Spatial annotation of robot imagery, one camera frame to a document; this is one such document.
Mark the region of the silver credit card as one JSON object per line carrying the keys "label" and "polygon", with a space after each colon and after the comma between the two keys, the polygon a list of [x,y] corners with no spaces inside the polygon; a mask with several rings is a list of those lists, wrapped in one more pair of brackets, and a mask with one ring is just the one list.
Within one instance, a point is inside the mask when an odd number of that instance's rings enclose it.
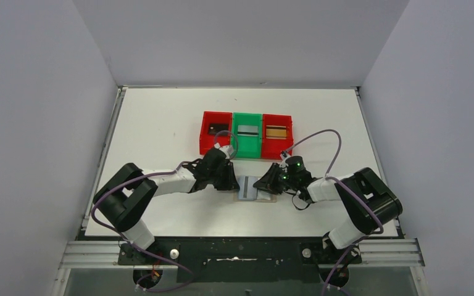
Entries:
{"label": "silver credit card", "polygon": [[255,201],[257,200],[257,189],[254,187],[258,181],[256,176],[240,176],[238,178],[239,191],[237,195],[238,201]]}
{"label": "silver credit card", "polygon": [[259,127],[255,125],[238,125],[237,134],[239,136],[258,136]]}

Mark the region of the beige card holder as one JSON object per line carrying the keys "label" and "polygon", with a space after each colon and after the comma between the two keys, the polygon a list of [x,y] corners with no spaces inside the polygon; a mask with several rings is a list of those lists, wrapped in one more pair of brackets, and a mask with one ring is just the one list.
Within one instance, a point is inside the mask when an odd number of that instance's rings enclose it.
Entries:
{"label": "beige card holder", "polygon": [[255,201],[238,201],[237,200],[238,192],[234,196],[234,201],[236,202],[276,202],[276,195],[270,194],[266,191],[257,190],[257,200]]}

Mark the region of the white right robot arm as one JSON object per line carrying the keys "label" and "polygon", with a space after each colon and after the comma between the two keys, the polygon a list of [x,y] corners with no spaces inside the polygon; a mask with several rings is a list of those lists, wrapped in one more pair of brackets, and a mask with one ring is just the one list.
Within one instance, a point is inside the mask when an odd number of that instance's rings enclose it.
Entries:
{"label": "white right robot arm", "polygon": [[403,212],[400,200],[369,167],[344,178],[314,177],[301,156],[290,156],[274,163],[254,188],[279,195],[292,191],[307,204],[340,201],[347,218],[323,236],[323,257],[338,263],[347,255],[347,247],[361,238],[383,232],[383,226]]}

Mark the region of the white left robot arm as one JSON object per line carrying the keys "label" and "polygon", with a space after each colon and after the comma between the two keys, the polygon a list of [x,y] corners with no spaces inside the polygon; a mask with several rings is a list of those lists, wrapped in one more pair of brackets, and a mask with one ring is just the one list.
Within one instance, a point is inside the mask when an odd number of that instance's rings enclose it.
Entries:
{"label": "white left robot arm", "polygon": [[141,217],[152,198],[160,195],[192,194],[213,186],[217,191],[238,191],[232,158],[233,146],[215,144],[202,157],[181,162],[174,170],[144,173],[134,163],[127,163],[93,198],[91,217],[107,220],[101,226],[113,230],[135,245],[133,254],[143,263],[154,261],[158,254],[156,239]]}

